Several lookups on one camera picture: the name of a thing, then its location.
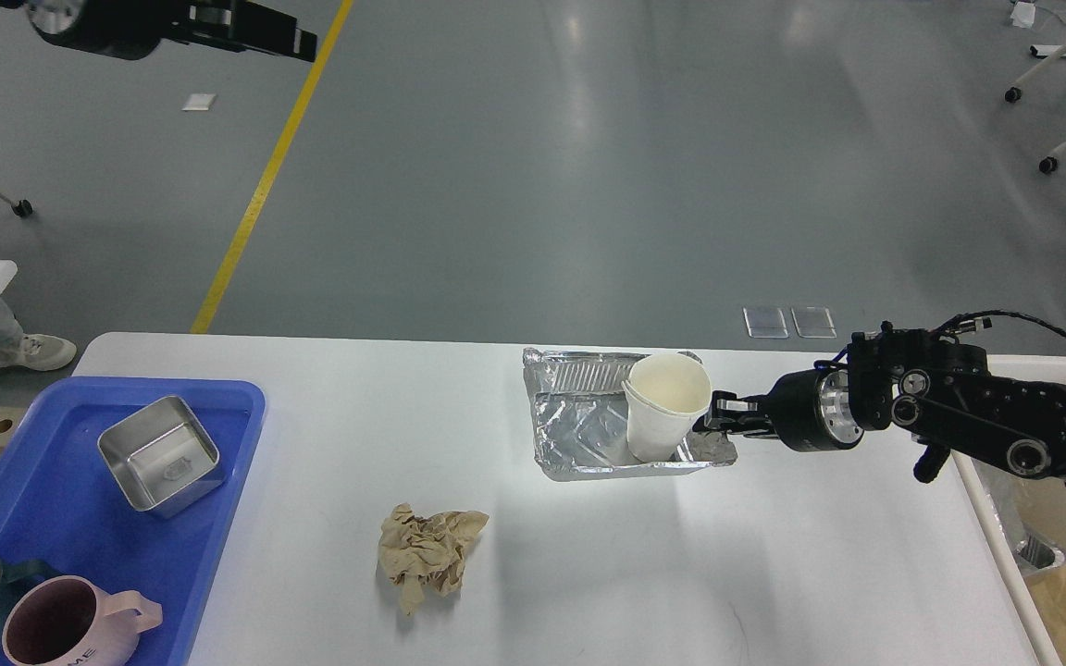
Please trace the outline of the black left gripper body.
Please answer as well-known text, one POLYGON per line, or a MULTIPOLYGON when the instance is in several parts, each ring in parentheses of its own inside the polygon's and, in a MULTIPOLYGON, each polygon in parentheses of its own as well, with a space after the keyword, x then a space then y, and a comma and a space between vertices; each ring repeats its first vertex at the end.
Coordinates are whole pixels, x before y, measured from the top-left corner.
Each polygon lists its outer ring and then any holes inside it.
POLYGON ((190 1, 26 1, 25 14, 43 42, 135 62, 149 56, 190 1))

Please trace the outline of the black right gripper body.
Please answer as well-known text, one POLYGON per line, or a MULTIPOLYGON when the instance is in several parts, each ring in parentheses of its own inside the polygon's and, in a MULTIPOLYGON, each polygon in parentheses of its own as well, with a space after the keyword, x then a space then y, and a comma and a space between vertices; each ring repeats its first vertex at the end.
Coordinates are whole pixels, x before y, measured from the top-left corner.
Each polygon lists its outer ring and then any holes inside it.
POLYGON ((768 392, 768 418, 775 438, 798 452, 851 450, 863 438, 851 413, 843 370, 781 376, 768 392))

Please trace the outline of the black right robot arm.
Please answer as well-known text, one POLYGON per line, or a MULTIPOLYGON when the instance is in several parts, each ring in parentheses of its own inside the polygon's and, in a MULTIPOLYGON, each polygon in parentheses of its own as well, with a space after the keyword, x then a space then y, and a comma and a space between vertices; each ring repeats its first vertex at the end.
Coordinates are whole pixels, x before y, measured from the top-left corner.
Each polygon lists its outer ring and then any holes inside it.
POLYGON ((854 332, 841 353, 778 378, 765 395, 712 392, 694 433, 774 439, 798 452, 851 450, 866 433, 901 427, 923 444, 915 480, 931 482, 952 452, 1020 480, 1066 486, 1066 385, 996 376, 965 334, 998 311, 934 328, 854 332))

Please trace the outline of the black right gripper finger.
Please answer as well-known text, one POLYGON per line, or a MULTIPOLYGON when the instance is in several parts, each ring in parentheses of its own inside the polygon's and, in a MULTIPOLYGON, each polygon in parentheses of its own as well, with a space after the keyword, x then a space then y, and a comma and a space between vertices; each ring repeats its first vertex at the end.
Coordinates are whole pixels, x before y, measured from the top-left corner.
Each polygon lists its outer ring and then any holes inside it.
POLYGON ((698 418, 692 431, 778 441, 779 437, 765 411, 766 400, 766 395, 740 397, 734 392, 715 389, 707 412, 698 418))

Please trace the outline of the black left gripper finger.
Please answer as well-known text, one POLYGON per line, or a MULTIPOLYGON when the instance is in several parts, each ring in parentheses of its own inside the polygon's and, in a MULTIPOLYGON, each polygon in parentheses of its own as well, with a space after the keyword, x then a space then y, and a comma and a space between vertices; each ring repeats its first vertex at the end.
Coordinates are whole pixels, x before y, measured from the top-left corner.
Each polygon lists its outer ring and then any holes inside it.
POLYGON ((318 37, 291 14, 254 1, 166 1, 162 37, 313 63, 318 37))

